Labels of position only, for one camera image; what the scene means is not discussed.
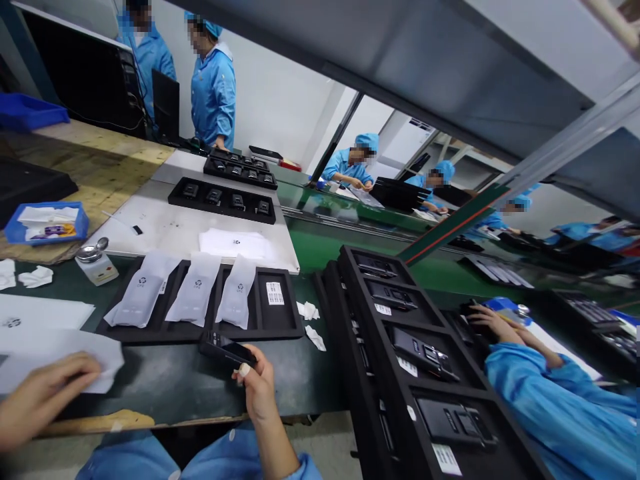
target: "small glass bottle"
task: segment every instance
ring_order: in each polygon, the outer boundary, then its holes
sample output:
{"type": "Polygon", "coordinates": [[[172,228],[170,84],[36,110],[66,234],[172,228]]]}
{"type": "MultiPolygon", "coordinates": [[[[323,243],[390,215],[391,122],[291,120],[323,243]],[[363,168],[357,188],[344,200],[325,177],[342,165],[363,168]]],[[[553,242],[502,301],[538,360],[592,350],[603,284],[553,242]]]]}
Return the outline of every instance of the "small glass bottle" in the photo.
{"type": "Polygon", "coordinates": [[[118,278],[118,270],[104,252],[108,244],[109,239],[104,237],[98,240],[97,245],[82,247],[75,254],[75,262],[96,286],[118,278]]]}

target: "white plastic bag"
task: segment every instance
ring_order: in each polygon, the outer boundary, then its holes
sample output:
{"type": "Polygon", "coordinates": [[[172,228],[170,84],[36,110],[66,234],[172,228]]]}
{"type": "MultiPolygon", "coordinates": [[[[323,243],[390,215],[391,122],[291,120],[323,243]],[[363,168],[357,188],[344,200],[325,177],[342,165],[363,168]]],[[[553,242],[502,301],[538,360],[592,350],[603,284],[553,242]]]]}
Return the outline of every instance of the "white plastic bag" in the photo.
{"type": "Polygon", "coordinates": [[[178,295],[169,309],[166,321],[190,321],[205,326],[209,296],[220,270],[222,258],[208,253],[193,252],[191,265],[178,295]]]}
{"type": "Polygon", "coordinates": [[[238,255],[225,282],[215,322],[224,320],[242,330],[249,324],[249,291],[255,278],[255,263],[238,255]]]}
{"type": "Polygon", "coordinates": [[[160,250],[149,252],[140,270],[131,278],[122,300],[113,308],[115,312],[112,310],[105,315],[108,324],[112,327],[114,325],[146,327],[162,284],[178,263],[180,259],[170,257],[160,250]]]}

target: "blue plastic bin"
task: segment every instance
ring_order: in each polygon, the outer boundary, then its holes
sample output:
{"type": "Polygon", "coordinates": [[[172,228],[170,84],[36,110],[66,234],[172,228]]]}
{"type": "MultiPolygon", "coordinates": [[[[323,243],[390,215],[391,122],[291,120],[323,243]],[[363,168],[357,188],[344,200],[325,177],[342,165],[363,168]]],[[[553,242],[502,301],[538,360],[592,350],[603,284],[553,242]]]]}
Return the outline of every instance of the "blue plastic bin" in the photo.
{"type": "Polygon", "coordinates": [[[46,245],[47,243],[62,243],[66,241],[74,241],[74,240],[84,240],[87,238],[87,232],[89,231],[89,217],[85,213],[82,208],[82,202],[42,202],[42,203],[23,203],[21,204],[16,211],[14,212],[11,220],[9,220],[7,226],[5,227],[5,235],[7,236],[7,241],[9,243],[19,243],[21,245],[46,245]],[[18,222],[18,217],[22,213],[22,210],[25,207],[53,207],[53,208],[64,208],[71,207],[77,208],[78,216],[75,219],[75,231],[76,235],[73,237],[62,237],[62,238],[54,238],[54,239],[36,239],[36,240],[25,240],[25,234],[27,232],[27,228],[20,222],[18,222]]]}
{"type": "Polygon", "coordinates": [[[0,126],[29,133],[56,123],[69,123],[66,108],[21,93],[0,93],[0,126]]]}

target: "computer monitor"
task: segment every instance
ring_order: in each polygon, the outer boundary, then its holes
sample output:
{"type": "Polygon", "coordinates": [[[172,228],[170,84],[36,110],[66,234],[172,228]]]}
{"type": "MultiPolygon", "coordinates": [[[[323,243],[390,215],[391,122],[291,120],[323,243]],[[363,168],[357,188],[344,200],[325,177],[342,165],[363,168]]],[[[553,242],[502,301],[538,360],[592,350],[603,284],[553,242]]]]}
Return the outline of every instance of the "computer monitor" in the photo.
{"type": "Polygon", "coordinates": [[[180,84],[172,78],[151,70],[153,82],[153,112],[160,135],[170,143],[179,143],[180,84]]]}
{"type": "Polygon", "coordinates": [[[147,114],[132,50],[28,5],[13,4],[69,116],[145,139],[147,114]]]}

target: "barcode label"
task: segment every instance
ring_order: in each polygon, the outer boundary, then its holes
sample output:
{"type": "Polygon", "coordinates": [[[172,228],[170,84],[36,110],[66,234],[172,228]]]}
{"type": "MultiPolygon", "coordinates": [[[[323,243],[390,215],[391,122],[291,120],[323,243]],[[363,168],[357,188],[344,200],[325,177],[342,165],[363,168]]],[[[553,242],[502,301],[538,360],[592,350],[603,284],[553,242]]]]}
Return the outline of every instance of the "barcode label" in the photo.
{"type": "Polygon", "coordinates": [[[448,473],[450,475],[458,475],[462,477],[460,466],[453,456],[451,447],[448,445],[439,445],[437,443],[432,443],[431,446],[433,447],[435,456],[438,459],[438,464],[440,464],[440,470],[442,470],[442,473],[448,473]]]}
{"type": "Polygon", "coordinates": [[[375,303],[375,309],[378,310],[378,312],[382,313],[383,315],[390,315],[391,314],[391,309],[386,306],[386,305],[379,305],[378,303],[375,303]]]}
{"type": "Polygon", "coordinates": [[[267,299],[270,305],[284,305],[285,298],[282,296],[282,289],[278,282],[266,282],[267,299]]]}
{"type": "Polygon", "coordinates": [[[396,358],[398,359],[398,363],[400,364],[403,370],[408,371],[410,374],[412,374],[416,378],[418,377],[418,368],[414,364],[409,363],[408,361],[398,356],[396,356],[396,358]]]}

